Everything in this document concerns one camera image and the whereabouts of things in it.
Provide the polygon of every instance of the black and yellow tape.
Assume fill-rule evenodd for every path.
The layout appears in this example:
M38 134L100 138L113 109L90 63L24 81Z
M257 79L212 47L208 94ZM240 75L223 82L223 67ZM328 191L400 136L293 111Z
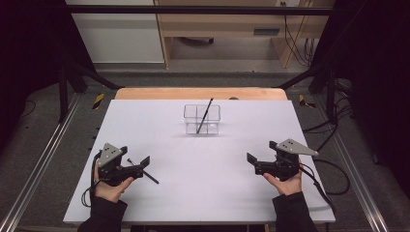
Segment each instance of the black and yellow tape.
M305 101L305 97L303 95L299 95L299 105L307 106L307 107L310 107L310 108L316 108L316 104L315 103L307 103Z
M103 101L103 94L99 94L96 98L96 101L94 102L93 109L98 109L102 101Z

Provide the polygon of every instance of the transparent container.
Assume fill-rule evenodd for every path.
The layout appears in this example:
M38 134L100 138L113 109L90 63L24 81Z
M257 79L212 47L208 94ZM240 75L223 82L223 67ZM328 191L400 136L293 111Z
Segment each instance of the transparent container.
M184 118L187 134L218 134L220 123L220 106L210 105L208 113L205 112L208 104L187 104L184 107Z

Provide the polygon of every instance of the black sleeve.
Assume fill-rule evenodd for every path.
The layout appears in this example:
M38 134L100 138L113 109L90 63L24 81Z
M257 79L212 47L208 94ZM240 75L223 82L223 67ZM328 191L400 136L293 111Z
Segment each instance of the black sleeve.
M273 199L277 212L278 232L317 232L308 213L308 204L302 192L280 195Z
M119 200L113 203L96 197L91 207L91 216L78 227L78 232L121 231L121 221L127 204Z

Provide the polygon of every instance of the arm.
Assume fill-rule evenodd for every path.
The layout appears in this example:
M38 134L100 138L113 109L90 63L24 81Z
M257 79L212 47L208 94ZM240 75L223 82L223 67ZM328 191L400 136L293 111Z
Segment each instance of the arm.
M99 180L96 164L94 179ZM91 205L91 216L78 227L78 232L116 232L121 231L121 221L127 204L119 200L120 196L130 186L133 178L129 177L117 187L104 182L96 185L96 197Z
M268 173L263 176L280 194L273 199L277 212L277 231L316 232L317 229L310 218L308 205L302 193L302 171L284 182Z

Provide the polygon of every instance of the wooden cabinet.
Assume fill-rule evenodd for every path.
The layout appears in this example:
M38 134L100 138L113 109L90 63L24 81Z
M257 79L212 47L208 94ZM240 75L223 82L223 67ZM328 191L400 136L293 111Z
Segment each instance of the wooden cabinet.
M329 7L335 0L300 0L297 7ZM274 7L277 0L155 0L159 6L252 6ZM285 40L283 15L234 15L234 14L158 14L162 51L165 64L169 66L172 40L175 37L270 37L277 51L281 66L287 68L292 59L290 35L300 38L319 39L327 16L290 15L286 17L288 34Z

